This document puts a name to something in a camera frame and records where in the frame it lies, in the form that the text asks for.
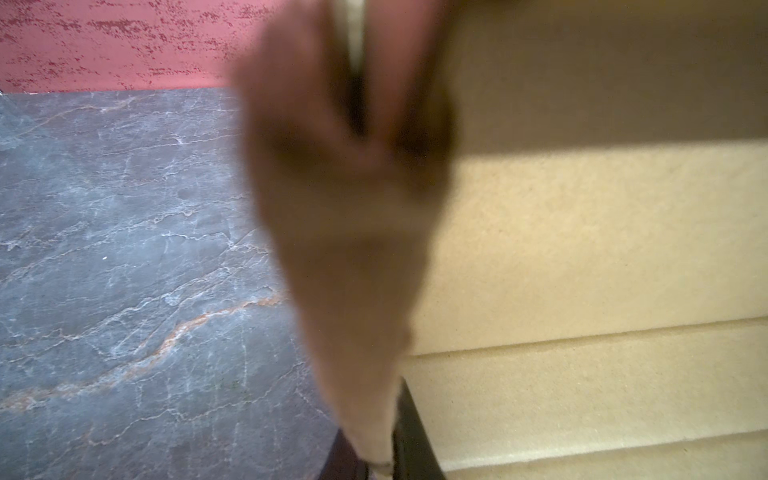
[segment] floor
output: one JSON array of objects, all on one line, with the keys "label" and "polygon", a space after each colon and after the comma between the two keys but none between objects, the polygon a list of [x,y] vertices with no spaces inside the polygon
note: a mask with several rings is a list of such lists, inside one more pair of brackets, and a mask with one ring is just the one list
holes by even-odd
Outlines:
[{"label": "floor", "polygon": [[0,96],[0,471],[312,478],[336,427],[220,89]]}]

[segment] gray marble floor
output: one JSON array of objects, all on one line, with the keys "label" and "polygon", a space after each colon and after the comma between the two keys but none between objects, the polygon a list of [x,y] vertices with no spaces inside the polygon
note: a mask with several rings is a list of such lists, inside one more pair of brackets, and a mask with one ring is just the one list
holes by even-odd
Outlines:
[{"label": "gray marble floor", "polygon": [[335,426],[217,89],[0,96],[0,477],[312,478]]}]

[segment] pink surface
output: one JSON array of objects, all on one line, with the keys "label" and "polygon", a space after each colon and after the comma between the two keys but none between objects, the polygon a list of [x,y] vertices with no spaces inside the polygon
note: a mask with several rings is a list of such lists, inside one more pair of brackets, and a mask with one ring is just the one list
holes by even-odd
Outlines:
[{"label": "pink surface", "polygon": [[0,91],[213,87],[284,0],[0,0]]}]

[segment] pink wall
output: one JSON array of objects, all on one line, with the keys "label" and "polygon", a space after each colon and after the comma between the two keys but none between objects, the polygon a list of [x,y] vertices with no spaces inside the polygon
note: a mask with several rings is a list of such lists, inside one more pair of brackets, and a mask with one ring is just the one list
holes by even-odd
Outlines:
[{"label": "pink wall", "polygon": [[0,0],[0,91],[211,87],[283,0]]}]

